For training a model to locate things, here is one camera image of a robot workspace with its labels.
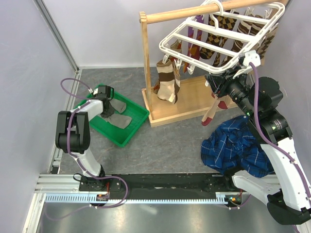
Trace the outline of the white plastic clip hanger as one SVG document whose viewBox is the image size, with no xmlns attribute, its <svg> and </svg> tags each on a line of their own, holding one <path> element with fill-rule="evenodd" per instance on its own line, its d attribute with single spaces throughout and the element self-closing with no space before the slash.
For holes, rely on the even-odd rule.
<svg viewBox="0 0 311 233">
<path fill-rule="evenodd" d="M 255 6 L 244 12 L 220 10 L 189 17 L 159 43 L 164 53 L 157 65 L 183 68 L 190 74 L 197 67 L 209 73 L 222 73 L 238 64 L 243 56 L 255 56 L 257 66 L 275 37 L 285 5 L 272 2 L 259 6 L 264 13 L 255 15 Z"/>
</svg>

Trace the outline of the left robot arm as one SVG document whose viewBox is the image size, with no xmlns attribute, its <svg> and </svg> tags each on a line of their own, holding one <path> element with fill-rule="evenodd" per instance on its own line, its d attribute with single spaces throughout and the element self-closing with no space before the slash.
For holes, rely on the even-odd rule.
<svg viewBox="0 0 311 233">
<path fill-rule="evenodd" d="M 98 163 L 90 150 L 90 124 L 98 115 L 112 115 L 110 101 L 114 98 L 114 88 L 99 85 L 91 92 L 91 98 L 70 111 L 60 111 L 57 116 L 55 145 L 70 155 L 90 177 L 90 186 L 96 191 L 105 189 L 107 180 L 103 166 Z"/>
</svg>

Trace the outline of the beige sock maroon toe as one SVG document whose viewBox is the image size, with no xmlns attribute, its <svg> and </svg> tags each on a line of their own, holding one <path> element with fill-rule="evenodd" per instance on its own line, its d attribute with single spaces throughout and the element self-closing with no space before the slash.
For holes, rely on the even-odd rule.
<svg viewBox="0 0 311 233">
<path fill-rule="evenodd" d="M 229 108 L 231 102 L 231 98 L 228 95 L 219 98 L 212 93 L 211 96 L 213 97 L 213 104 L 202 118 L 201 124 L 203 126 L 207 126 L 213 120 L 218 108 L 226 110 Z"/>
</svg>

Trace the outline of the green plastic tray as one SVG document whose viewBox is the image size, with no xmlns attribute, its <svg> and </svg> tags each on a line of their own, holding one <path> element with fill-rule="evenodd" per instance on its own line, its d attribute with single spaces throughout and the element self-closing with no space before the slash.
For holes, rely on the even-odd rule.
<svg viewBox="0 0 311 233">
<path fill-rule="evenodd" d="M 132 120 L 130 124 L 125 129 L 121 129 L 106 122 L 100 116 L 94 117 L 89 124 L 91 128 L 102 134 L 117 146 L 125 147 L 148 118 L 150 113 L 147 109 L 141 107 L 117 91 L 114 92 L 114 99 L 120 100 L 126 104 L 126 109 L 122 115 L 131 117 Z"/>
</svg>

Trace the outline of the grey sock black stripes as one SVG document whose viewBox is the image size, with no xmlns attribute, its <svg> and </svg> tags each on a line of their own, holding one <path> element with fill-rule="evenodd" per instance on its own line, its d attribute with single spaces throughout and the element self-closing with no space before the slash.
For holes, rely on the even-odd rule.
<svg viewBox="0 0 311 233">
<path fill-rule="evenodd" d="M 122 114 L 126 110 L 126 103 L 118 99 L 112 99 L 109 101 L 113 107 L 115 113 Z"/>
</svg>

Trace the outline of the beige sock maroon purple stripes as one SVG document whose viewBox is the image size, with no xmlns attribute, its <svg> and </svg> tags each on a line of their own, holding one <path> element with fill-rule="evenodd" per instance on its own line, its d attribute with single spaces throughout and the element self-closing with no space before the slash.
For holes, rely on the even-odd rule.
<svg viewBox="0 0 311 233">
<path fill-rule="evenodd" d="M 156 64 L 158 81 L 154 86 L 154 93 L 160 100 L 175 104 L 180 90 L 180 74 L 175 64 L 175 57 L 171 55 L 166 62 L 162 60 Z"/>
</svg>

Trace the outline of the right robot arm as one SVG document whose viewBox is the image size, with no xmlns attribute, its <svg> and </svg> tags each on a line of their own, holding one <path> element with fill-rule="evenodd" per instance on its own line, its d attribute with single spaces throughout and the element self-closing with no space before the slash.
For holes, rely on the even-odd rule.
<svg viewBox="0 0 311 233">
<path fill-rule="evenodd" d="M 243 115 L 221 123 L 201 144 L 204 165 L 224 175 L 223 187 L 247 191 L 281 225 L 311 218 L 311 185 L 297 157 L 288 121 L 276 109 L 283 98 L 276 80 L 232 70 L 207 74 L 215 97 L 228 97 Z"/>
</svg>

